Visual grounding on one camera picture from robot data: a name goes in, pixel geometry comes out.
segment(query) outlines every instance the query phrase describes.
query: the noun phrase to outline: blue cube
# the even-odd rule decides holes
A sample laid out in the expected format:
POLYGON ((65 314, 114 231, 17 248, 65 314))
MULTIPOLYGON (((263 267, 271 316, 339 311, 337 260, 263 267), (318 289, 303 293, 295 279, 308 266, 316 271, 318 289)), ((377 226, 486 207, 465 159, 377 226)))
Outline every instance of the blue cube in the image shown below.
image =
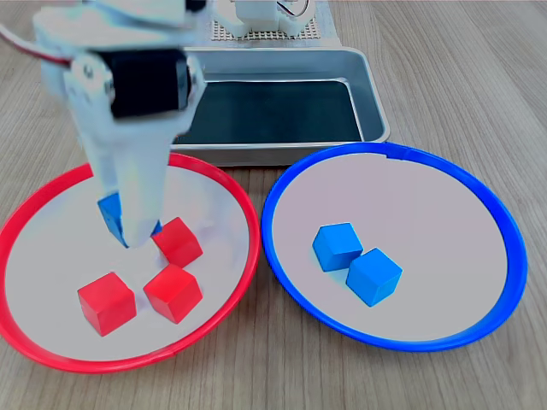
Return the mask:
POLYGON ((395 291, 402 273, 381 250, 373 249, 351 262, 345 284, 372 307, 395 291))
POLYGON ((350 223, 322 226, 313 249, 323 272, 347 269, 362 253, 362 246, 350 223))
MULTIPOLYGON (((123 238, 123 228, 121 226, 120 194, 115 192, 114 194, 104 197, 97 204, 110 233, 114 235, 124 247, 128 248, 126 241, 123 238)), ((151 235, 156 235, 160 231, 162 231, 162 224, 158 220, 151 235)))

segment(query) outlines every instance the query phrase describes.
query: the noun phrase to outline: plate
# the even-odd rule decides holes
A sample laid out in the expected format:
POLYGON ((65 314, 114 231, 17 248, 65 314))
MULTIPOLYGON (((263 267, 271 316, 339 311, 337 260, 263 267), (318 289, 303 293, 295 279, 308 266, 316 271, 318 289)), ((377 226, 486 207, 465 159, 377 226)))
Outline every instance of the plate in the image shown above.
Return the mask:
POLYGON ((268 262, 287 292, 333 329, 386 349, 454 349, 490 334, 516 309, 526 249, 501 201, 473 175, 394 143, 314 153, 276 182, 262 213, 268 262), (323 272, 312 249, 321 226, 350 222, 364 251, 403 274, 374 307, 323 272))
POLYGON ((161 222, 180 217, 203 255, 185 270, 203 299, 175 325, 154 311, 143 287, 167 262, 152 240, 125 249, 98 210, 89 165, 29 197, 0 233, 0 332, 15 349, 63 371, 105 373, 171 357, 212 331, 238 304, 256 271, 260 229, 243 188, 219 168, 171 154, 161 222), (114 271, 135 292, 137 316, 100 337, 77 290, 114 271))

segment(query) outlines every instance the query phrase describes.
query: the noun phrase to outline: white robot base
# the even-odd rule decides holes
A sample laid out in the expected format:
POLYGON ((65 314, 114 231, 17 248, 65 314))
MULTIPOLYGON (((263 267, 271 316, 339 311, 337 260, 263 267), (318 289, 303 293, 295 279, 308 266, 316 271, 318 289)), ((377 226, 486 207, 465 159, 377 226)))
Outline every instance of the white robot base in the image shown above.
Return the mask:
POLYGON ((302 12, 292 15, 279 9, 275 1, 218 0, 214 17, 234 37, 241 38, 249 32, 286 33, 296 37, 314 18, 315 0, 306 0, 302 12))

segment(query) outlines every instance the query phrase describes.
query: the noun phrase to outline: blue plate rim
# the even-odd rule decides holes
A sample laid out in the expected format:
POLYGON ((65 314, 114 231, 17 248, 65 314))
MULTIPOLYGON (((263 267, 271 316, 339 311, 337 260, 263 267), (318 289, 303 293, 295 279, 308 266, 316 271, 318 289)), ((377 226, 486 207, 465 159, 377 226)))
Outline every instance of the blue plate rim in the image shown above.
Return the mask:
POLYGON ((302 308, 316 317, 320 322, 347 337, 351 337, 378 348, 425 353, 456 349, 477 342, 483 337, 490 335, 509 319, 519 305, 526 288, 528 262, 524 239, 510 212, 497 196, 477 178, 456 164, 420 149, 406 147, 397 143, 347 143, 323 149, 302 158, 302 160, 289 167, 281 177, 279 177, 270 190, 262 210, 261 229, 262 244, 268 264, 287 293, 289 293, 302 308), (361 153, 381 154, 394 160, 413 161, 428 165, 429 167, 434 167, 439 171, 449 174, 451 177, 467 186, 491 213, 503 237, 507 253, 508 272, 502 294, 496 304, 490 312, 475 325, 467 328, 465 331, 458 332, 455 335, 425 342, 405 342, 371 336, 353 330, 349 328, 349 326, 342 325, 337 320, 325 315, 321 310, 303 297, 285 274, 275 253, 272 235, 272 222, 279 198, 286 187, 300 173, 307 168, 312 167, 314 164, 336 156, 361 153))

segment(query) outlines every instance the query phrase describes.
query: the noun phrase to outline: red wire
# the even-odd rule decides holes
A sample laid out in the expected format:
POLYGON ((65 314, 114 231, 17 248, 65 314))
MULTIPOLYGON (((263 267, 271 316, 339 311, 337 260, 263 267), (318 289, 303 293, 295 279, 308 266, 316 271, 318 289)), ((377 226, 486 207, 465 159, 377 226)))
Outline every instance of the red wire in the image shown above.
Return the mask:
POLYGON ((287 14, 294 15, 285 5, 281 4, 280 2, 277 2, 277 5, 280 6, 287 14))
POLYGON ((52 62, 54 64, 59 64, 59 65, 62 65, 62 66, 70 66, 71 60, 68 59, 68 58, 55 57, 55 56, 51 56, 49 54, 40 53, 40 52, 35 51, 35 50, 29 50, 25 47, 21 47, 20 45, 14 43, 11 40, 11 38, 7 38, 2 32, 0 32, 0 38, 3 38, 6 41, 6 43, 11 44, 14 48, 21 51, 22 53, 28 54, 32 57, 39 58, 40 60, 44 60, 44 61, 47 61, 47 62, 52 62))

